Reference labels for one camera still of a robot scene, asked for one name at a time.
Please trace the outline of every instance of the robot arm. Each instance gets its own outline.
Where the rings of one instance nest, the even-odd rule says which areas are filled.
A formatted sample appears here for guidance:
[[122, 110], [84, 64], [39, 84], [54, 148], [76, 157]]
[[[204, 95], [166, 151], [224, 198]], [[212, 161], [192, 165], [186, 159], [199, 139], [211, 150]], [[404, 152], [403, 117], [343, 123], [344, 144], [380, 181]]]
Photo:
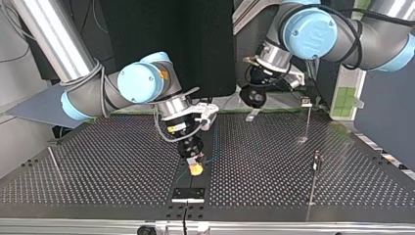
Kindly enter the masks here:
[[203, 171], [204, 144], [196, 133], [208, 130], [218, 108], [213, 104], [189, 102], [165, 52], [143, 58], [125, 67], [118, 76], [107, 77], [94, 60], [60, 0], [12, 0], [66, 88], [62, 106], [74, 119], [85, 120], [134, 104], [153, 104], [161, 112], [168, 132], [178, 143], [180, 156], [193, 175]]
[[[391, 21], [380, 15], [350, 20], [319, 4], [320, 0], [282, 1], [263, 44], [247, 60], [254, 65], [253, 84], [291, 73], [293, 55], [303, 60], [340, 62], [365, 71], [398, 71], [414, 57], [415, 37], [410, 33], [410, 21], [415, 20], [414, 0], [372, 0], [369, 11]], [[284, 79], [292, 88], [301, 85], [301, 80], [292, 80], [292, 76]], [[247, 87], [245, 94], [241, 93], [251, 106], [254, 100], [249, 94], [253, 92], [264, 95], [258, 87]]]

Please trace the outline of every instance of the gray panel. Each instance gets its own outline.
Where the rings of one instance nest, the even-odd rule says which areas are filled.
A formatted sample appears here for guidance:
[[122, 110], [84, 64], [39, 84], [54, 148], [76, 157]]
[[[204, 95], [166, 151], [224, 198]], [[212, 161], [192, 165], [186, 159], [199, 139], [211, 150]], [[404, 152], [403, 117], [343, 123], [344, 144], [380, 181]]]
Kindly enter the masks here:
[[415, 169], [415, 60], [396, 72], [367, 73], [355, 126], [380, 147]]
[[[262, 114], [217, 119], [204, 219], [415, 222], [415, 182], [326, 116]], [[323, 155], [307, 215], [313, 155]]]
[[76, 128], [82, 121], [68, 117], [62, 109], [61, 96], [64, 91], [64, 87], [54, 85], [17, 104], [7, 113], [19, 118]]
[[0, 187], [0, 217], [164, 219], [179, 163], [153, 117], [102, 118]]

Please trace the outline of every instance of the perforated metal table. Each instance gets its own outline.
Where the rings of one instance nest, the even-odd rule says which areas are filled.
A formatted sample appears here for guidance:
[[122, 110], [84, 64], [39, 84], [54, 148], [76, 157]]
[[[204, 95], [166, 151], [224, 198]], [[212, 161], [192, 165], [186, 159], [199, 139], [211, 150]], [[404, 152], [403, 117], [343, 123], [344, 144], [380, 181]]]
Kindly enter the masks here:
[[[245, 117], [219, 115], [203, 133], [211, 162], [199, 177], [185, 172], [153, 117], [113, 116], [81, 127], [53, 149], [54, 158], [44, 151], [0, 180], [0, 234], [4, 224], [27, 218], [415, 224], [415, 182], [342, 125], [319, 113], [308, 128], [303, 113]], [[317, 150], [323, 167], [310, 206]], [[171, 202], [175, 188], [192, 187], [205, 189], [203, 204]]]

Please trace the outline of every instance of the metal bracket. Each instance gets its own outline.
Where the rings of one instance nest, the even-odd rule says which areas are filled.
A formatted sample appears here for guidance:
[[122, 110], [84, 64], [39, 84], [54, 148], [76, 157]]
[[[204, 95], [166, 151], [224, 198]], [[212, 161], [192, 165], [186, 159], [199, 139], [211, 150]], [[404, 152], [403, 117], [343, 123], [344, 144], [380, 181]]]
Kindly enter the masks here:
[[210, 227], [208, 223], [200, 223], [198, 227], [197, 235], [210, 235]]
[[244, 0], [232, 16], [234, 35], [263, 9], [281, 4], [282, 0]]
[[245, 121], [251, 122], [255, 119], [255, 117], [259, 114], [260, 109], [253, 109], [245, 118]]

